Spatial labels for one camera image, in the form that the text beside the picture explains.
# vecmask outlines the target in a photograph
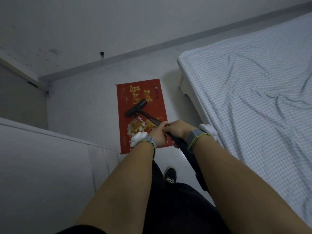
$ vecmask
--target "wristband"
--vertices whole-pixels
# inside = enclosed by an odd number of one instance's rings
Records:
[[[188,138],[187,138],[187,140],[186,140],[186,142],[187,142],[187,144],[188,144],[188,151],[189,151],[190,153],[193,153],[193,150],[192,150],[193,145],[194,145],[195,142],[198,140],[198,138],[199,138],[200,136],[202,136],[202,135],[209,135],[209,136],[211,136],[210,134],[208,134],[208,133],[206,133],[206,132],[204,132],[204,131],[202,131],[202,130],[200,130],[200,129],[194,129],[194,130],[192,130],[192,131],[190,132],[190,134],[189,134],[189,136],[188,136]]]
[[[150,137],[150,136],[146,136],[143,140],[140,140],[138,143],[142,142],[142,141],[146,141],[149,142],[151,145],[153,145],[154,148],[154,154],[153,154],[153,159],[155,157],[155,153],[156,153],[156,148],[157,148],[157,141],[154,137]]]

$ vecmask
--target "hammer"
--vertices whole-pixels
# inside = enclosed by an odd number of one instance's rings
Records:
[[[129,109],[126,113],[125,116],[127,117],[132,117],[135,114],[141,114],[143,116],[145,116],[148,120],[150,120],[152,123],[154,123],[156,126],[159,126],[161,121],[151,117],[149,114],[147,114],[146,112],[142,111],[142,109],[145,107],[145,105],[147,104],[145,99],[142,99],[141,101],[139,101],[134,107],[132,107],[131,109]],[[188,151],[188,145],[187,143],[178,137],[173,136],[171,133],[167,132],[167,135],[175,142],[175,144],[179,147],[179,149],[182,151],[182,153],[184,154],[184,156],[186,157],[186,159],[188,160],[188,162],[190,163],[190,165],[192,166],[192,168],[194,169],[195,173],[196,173],[196,178],[197,181],[199,182],[200,186],[202,187],[202,189],[204,191],[208,191],[207,185],[205,183],[204,177],[201,173],[200,167],[198,165],[198,162],[195,158],[195,156],[190,153]]]

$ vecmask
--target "bed frame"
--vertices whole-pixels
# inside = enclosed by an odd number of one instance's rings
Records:
[[[208,121],[204,116],[203,110],[200,107],[200,103],[199,103],[198,99],[195,97],[195,94],[192,90],[192,87],[191,87],[189,81],[187,80],[187,78],[183,75],[183,73],[182,73],[182,78],[180,81],[179,88],[182,90],[183,94],[186,94],[187,96],[189,96],[189,98],[191,99],[191,101],[192,101],[195,109],[197,110],[197,113],[199,114],[203,123],[208,124]]]

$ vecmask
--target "black pants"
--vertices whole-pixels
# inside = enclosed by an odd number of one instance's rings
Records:
[[[164,182],[155,161],[143,233],[230,233],[217,209],[183,183]]]

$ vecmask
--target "hand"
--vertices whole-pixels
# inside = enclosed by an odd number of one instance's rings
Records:
[[[166,127],[163,128],[164,132],[170,132],[173,136],[182,138],[185,141],[187,140],[190,132],[196,129],[196,127],[187,124],[182,120],[177,120],[171,123],[168,123]]]
[[[165,145],[167,136],[166,134],[162,131],[162,129],[167,125],[168,122],[164,121],[162,122],[157,128],[154,128],[150,133],[149,136],[153,137],[157,141],[157,147],[162,147]]]

